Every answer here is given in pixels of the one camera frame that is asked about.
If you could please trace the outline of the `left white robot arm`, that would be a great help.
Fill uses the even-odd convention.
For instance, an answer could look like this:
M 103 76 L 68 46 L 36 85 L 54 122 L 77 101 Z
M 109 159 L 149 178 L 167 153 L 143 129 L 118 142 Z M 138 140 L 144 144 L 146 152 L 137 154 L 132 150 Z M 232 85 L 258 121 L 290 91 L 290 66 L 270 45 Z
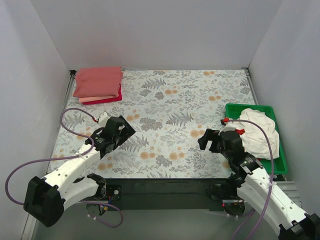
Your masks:
M 35 176 L 29 181 L 23 209 L 46 227 L 53 226 L 66 209 L 83 199 L 101 200 L 106 196 L 107 182 L 103 177 L 95 173 L 81 175 L 136 131 L 123 116 L 103 113 L 98 124 L 100 128 L 85 141 L 74 159 L 43 178 Z

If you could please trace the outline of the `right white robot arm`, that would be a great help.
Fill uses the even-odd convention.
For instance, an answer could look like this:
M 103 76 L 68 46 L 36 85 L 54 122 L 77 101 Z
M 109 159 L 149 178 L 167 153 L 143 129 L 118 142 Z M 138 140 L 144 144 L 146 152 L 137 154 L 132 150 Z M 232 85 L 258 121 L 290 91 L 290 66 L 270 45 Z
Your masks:
M 244 150 L 236 131 L 207 129 L 198 139 L 199 148 L 205 150 L 208 142 L 211 142 L 209 151 L 223 155 L 233 171 L 226 181 L 230 198 L 241 198 L 250 204 L 280 240 L 320 238 L 319 216 L 308 214 L 272 181 L 262 163 Z

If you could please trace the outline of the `white printed t-shirt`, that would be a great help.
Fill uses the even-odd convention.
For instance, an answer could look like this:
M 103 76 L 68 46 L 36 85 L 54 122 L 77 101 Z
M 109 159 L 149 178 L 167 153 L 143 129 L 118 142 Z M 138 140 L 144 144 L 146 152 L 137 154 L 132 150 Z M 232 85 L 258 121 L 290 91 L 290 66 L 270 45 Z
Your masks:
M 274 159 L 280 156 L 280 137 L 274 120 L 251 108 L 244 109 L 238 119 L 245 130 L 240 138 L 246 152 L 265 160 L 271 159 L 270 154 Z

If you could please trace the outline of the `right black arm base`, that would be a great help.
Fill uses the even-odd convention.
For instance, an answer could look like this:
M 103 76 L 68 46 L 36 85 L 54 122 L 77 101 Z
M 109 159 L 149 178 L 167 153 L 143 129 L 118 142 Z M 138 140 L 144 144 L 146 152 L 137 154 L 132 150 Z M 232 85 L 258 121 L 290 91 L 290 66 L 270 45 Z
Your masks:
M 236 196 L 235 192 L 227 184 L 210 185 L 205 191 L 211 199 L 221 203 L 222 209 L 231 216 L 242 217 L 245 214 L 245 201 Z

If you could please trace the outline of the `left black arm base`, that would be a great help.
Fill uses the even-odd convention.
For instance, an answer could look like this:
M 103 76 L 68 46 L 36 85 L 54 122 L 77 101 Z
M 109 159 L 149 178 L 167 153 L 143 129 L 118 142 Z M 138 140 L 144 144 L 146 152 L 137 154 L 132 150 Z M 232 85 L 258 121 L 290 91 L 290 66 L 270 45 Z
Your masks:
M 121 198 L 121 187 L 119 185 L 109 185 L 102 188 L 102 192 L 85 197 L 84 201 L 90 202 L 104 202 L 107 204 L 112 204 Z M 87 211 L 88 217 L 101 217 L 108 210 L 109 207 L 103 204 L 86 204 L 85 209 Z

